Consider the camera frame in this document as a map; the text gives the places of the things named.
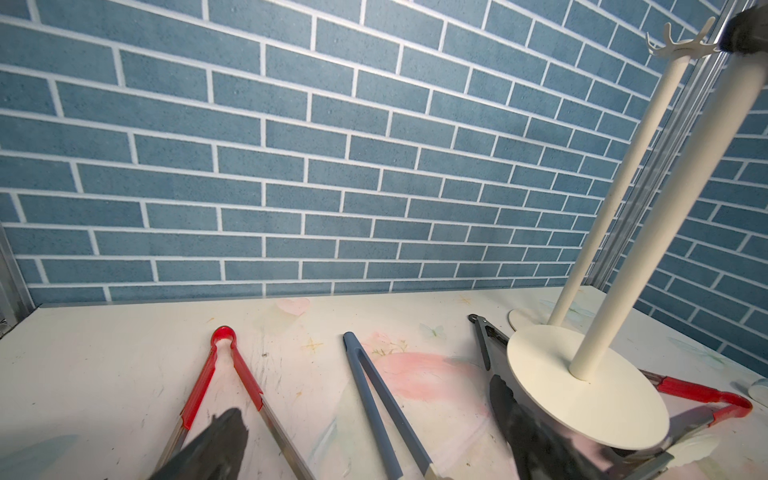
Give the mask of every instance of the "blue brick wall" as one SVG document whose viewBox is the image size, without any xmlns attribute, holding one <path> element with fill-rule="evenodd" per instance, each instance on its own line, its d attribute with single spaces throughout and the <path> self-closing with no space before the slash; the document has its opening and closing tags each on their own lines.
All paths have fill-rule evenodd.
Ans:
<svg viewBox="0 0 768 480">
<path fill-rule="evenodd" d="M 768 376 L 768 88 L 636 307 Z"/>
<path fill-rule="evenodd" d="M 562 285 L 664 67 L 644 32 L 717 11 L 3 2 L 0 221 L 38 304 Z"/>
</svg>

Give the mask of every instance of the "blue tongs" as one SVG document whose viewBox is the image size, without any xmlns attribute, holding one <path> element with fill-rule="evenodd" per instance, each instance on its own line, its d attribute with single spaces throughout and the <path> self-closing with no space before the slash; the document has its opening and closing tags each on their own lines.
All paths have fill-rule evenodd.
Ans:
<svg viewBox="0 0 768 480">
<path fill-rule="evenodd" d="M 373 362 L 371 362 L 366 351 L 362 349 L 354 333 L 347 332 L 344 334 L 344 346 L 346 347 L 346 358 L 349 360 L 349 367 L 352 370 L 352 377 L 355 379 L 355 384 L 357 384 L 357 391 L 360 392 L 362 406 L 366 410 L 368 423 L 370 423 L 371 430 L 373 430 L 373 438 L 376 439 L 379 454 L 384 462 L 387 478 L 389 480 L 402 478 L 402 468 L 400 468 L 400 464 L 395 456 L 395 450 L 392 448 L 392 443 L 389 441 L 389 437 L 384 429 L 384 422 L 382 422 L 381 415 L 379 415 L 379 409 L 376 408 L 376 403 L 373 401 L 373 394 L 368 388 L 366 374 L 368 374 L 373 388 L 379 394 L 379 398 L 386 407 L 389 416 L 392 417 L 402 439 L 406 442 L 408 450 L 411 452 L 413 459 L 416 460 L 416 464 L 419 466 L 419 470 L 421 470 L 424 478 L 428 480 L 451 480 L 448 477 L 438 475 L 435 465 L 424 449 L 424 445 L 419 441 L 419 437 L 416 436 L 416 433 L 411 428 L 411 424 L 408 423 L 408 419 L 403 415 L 395 397 L 392 396 L 392 393 L 387 388 L 376 367 L 373 366 Z"/>
</svg>

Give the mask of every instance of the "white pole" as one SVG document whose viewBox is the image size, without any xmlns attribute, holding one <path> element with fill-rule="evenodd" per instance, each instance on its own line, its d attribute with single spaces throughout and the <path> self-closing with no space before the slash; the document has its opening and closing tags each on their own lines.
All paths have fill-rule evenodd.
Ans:
<svg viewBox="0 0 768 480">
<path fill-rule="evenodd" d="M 549 316 L 548 325 L 560 326 L 563 323 L 565 314 L 568 313 L 568 309 L 571 308 L 571 303 L 573 303 L 576 297 L 578 287 L 581 286 L 581 282 L 584 280 L 587 270 L 589 270 L 594 255 L 598 252 L 598 248 L 600 248 L 600 243 L 603 241 L 603 237 L 605 237 L 605 233 L 611 225 L 616 210 L 621 204 L 621 199 L 624 198 L 624 194 L 629 188 L 629 183 L 632 181 L 635 171 L 637 171 L 637 166 L 643 160 L 643 155 L 645 155 L 645 151 L 654 137 L 654 132 L 659 126 L 670 100 L 672 100 L 675 89 L 680 84 L 688 62 L 691 58 L 701 58 L 714 52 L 713 45 L 707 45 L 702 42 L 702 39 L 712 28 L 714 22 L 714 17 L 710 17 L 695 39 L 681 43 L 672 41 L 672 27 L 667 23 L 664 25 L 664 40 L 667 44 L 662 48 L 653 48 L 650 44 L 650 39 L 646 35 L 648 50 L 651 54 L 662 58 L 669 58 L 670 61 L 664 69 L 664 74 L 661 75 L 656 91 L 650 97 L 650 103 L 643 115 L 643 119 L 637 126 L 637 130 L 634 132 L 627 153 L 624 154 L 621 166 L 618 172 L 616 172 L 614 182 L 611 184 L 611 189 L 608 191 L 608 195 L 600 207 L 598 217 L 595 219 L 587 239 L 584 241 L 584 246 L 581 248 L 581 252 L 576 259 L 576 263 L 571 269 L 571 275 L 568 276 L 568 281 L 560 292 L 558 302 L 554 305 L 554 310 L 552 310 L 552 314 Z"/>
<path fill-rule="evenodd" d="M 768 80 L 768 54 L 734 55 L 571 362 L 589 380 Z"/>
<path fill-rule="evenodd" d="M 560 326 L 568 309 L 571 308 L 571 303 L 573 303 L 576 297 L 578 287 L 581 286 L 581 282 L 584 280 L 587 270 L 589 270 L 592 259 L 594 259 L 594 255 L 598 252 L 600 243 L 603 241 L 603 237 L 611 225 L 616 210 L 621 204 L 621 199 L 624 198 L 624 193 L 629 188 L 634 172 L 643 160 L 643 155 L 654 137 L 654 132 L 659 126 L 664 112 L 667 111 L 667 106 L 672 100 L 675 89 L 683 78 L 688 61 L 690 61 L 690 56 L 682 55 L 670 60 L 664 69 L 664 74 L 659 80 L 656 91 L 650 98 L 650 103 L 643 115 L 643 119 L 637 126 L 634 137 L 632 137 L 632 143 L 630 143 L 629 149 L 621 161 L 619 170 L 616 172 L 611 189 L 608 191 L 608 195 L 600 207 L 598 218 L 595 219 L 594 225 L 584 241 L 584 246 L 581 247 L 576 263 L 571 269 L 571 275 L 568 276 L 568 281 L 565 283 L 562 292 L 560 292 L 558 302 L 554 305 L 554 310 L 552 310 L 552 314 L 549 316 L 548 325 Z"/>
</svg>

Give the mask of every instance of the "hook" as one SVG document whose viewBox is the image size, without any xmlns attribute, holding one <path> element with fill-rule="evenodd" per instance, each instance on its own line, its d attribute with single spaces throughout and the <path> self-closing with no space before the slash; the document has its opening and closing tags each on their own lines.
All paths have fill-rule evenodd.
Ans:
<svg viewBox="0 0 768 480">
<path fill-rule="evenodd" d="M 645 41 L 648 46 L 648 51 L 654 57 L 665 58 L 671 58 L 676 52 L 681 52 L 679 55 L 689 55 L 691 58 L 701 58 L 705 55 L 720 51 L 716 44 L 707 44 L 703 42 L 704 37 L 707 36 L 707 33 L 709 33 L 714 22 L 715 18 L 709 17 L 702 29 L 699 30 L 696 38 L 693 40 L 684 40 L 679 43 L 672 40 L 672 24 L 669 22 L 665 23 L 664 31 L 662 33 L 665 42 L 664 46 L 657 47 L 655 44 L 651 43 L 650 35 L 648 32 L 645 33 Z"/>
</svg>

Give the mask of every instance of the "white table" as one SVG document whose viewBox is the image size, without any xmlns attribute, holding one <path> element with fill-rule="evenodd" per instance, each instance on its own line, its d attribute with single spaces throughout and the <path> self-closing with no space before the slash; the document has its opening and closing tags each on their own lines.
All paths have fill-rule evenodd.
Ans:
<svg viewBox="0 0 768 480">
<path fill-rule="evenodd" d="M 477 313 L 511 335 L 509 310 L 545 316 L 559 291 L 38 309 L 0 340 L 0 478 L 9 475 L 2 472 L 9 465 L 16 465 L 15 480 L 148 477 L 206 359 L 210 334 L 224 324 L 237 332 L 240 352 L 318 479 L 385 478 L 346 361 L 346 331 L 360 339 L 443 475 L 517 478 L 489 412 L 488 377 L 466 316 Z M 583 287 L 565 325 L 584 332 L 603 298 Z M 759 378 L 638 311 L 612 347 L 638 368 L 721 390 L 740 392 Z M 249 429 L 240 478 L 293 478 L 229 355 L 220 355 L 208 392 L 188 439 L 211 415 L 238 406 Z M 529 404 L 519 389 L 515 394 Z M 697 405 L 664 399 L 671 415 Z M 382 412 L 406 478 L 419 478 Z M 768 409 L 756 404 L 745 419 L 710 433 L 721 444 L 709 458 L 663 478 L 768 478 Z M 601 463 L 597 445 L 578 436 L 574 441 Z M 22 456 L 28 461 L 15 464 Z"/>
</svg>

